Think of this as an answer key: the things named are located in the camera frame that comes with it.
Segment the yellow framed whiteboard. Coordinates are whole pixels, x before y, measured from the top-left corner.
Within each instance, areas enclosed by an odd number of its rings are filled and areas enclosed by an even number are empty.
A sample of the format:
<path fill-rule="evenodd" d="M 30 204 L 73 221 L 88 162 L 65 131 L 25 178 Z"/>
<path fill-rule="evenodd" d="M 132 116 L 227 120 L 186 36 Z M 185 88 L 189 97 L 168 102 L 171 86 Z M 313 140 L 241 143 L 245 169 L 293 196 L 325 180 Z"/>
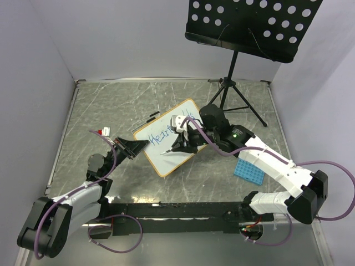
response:
<path fill-rule="evenodd" d="M 144 153 L 160 177 L 166 177 L 194 156 L 183 152 L 165 152 L 178 136 L 170 128 L 173 115 L 201 119 L 196 103 L 193 99 L 186 99 L 133 133 L 134 139 L 149 141 Z"/>

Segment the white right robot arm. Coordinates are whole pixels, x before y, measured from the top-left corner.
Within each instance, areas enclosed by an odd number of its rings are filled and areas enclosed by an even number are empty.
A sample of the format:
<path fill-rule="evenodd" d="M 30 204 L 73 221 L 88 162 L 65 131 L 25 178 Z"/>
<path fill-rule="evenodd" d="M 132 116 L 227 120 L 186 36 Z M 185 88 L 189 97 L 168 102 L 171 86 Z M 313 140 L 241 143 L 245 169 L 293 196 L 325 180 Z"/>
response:
<path fill-rule="evenodd" d="M 328 193 L 328 176 L 323 171 L 312 172 L 296 165 L 249 129 L 231 124 L 215 104 L 204 106 L 199 114 L 198 120 L 183 115 L 171 117 L 170 127 L 177 134 L 172 152 L 195 154 L 200 146 L 209 144 L 220 155 L 244 160 L 278 182 L 285 191 L 254 191 L 244 198 L 242 214 L 249 221 L 266 213 L 282 213 L 303 224 L 313 222 Z"/>

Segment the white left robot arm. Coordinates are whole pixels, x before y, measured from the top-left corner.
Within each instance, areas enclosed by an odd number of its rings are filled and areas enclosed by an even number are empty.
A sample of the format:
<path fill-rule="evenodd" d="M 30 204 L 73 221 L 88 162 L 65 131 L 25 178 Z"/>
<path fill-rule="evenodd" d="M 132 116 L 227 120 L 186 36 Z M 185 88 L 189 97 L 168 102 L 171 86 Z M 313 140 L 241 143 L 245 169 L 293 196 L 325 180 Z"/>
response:
<path fill-rule="evenodd" d="M 113 181 L 109 175 L 126 159 L 134 159 L 149 144 L 148 140 L 125 140 L 116 137 L 108 142 L 105 156 L 93 154 L 88 159 L 86 179 L 70 192 L 38 198 L 18 235 L 17 245 L 31 250 L 39 258 L 54 258 L 67 238 L 92 219 L 105 222 L 110 215 L 108 194 Z"/>

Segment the blue studded building plate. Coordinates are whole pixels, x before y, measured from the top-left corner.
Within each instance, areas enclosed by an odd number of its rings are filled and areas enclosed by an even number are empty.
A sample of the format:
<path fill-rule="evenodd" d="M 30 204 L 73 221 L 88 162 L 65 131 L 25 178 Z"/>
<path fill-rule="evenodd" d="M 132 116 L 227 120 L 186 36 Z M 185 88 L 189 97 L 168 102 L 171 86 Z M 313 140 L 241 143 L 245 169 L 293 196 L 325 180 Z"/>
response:
<path fill-rule="evenodd" d="M 255 165 L 245 160 L 238 159 L 237 165 L 234 170 L 234 175 L 243 180 L 260 186 L 263 183 L 265 173 Z"/>

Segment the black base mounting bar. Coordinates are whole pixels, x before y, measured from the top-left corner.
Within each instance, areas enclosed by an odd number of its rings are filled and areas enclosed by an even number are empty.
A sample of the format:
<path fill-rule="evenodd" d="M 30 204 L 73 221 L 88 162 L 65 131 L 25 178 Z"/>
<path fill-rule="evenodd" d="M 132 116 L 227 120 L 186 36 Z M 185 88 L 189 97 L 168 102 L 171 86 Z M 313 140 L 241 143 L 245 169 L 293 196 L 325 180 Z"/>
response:
<path fill-rule="evenodd" d="M 90 223 L 113 227 L 114 236 L 143 233 L 238 233 L 242 224 L 272 222 L 242 202 L 110 203 Z"/>

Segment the black music stand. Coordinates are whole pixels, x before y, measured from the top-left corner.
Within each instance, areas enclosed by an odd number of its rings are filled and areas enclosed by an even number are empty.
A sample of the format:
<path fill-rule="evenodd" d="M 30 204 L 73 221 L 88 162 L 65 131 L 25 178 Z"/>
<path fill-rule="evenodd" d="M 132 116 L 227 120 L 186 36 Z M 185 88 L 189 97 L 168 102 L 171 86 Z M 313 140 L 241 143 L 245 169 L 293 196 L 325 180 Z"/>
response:
<path fill-rule="evenodd" d="M 263 126 L 267 123 L 232 80 L 239 53 L 273 62 L 291 63 L 322 0 L 317 1 L 189 1 L 185 38 L 233 51 L 228 75 L 218 80 L 221 88 L 210 100 L 220 98 L 223 109 L 233 88 Z"/>

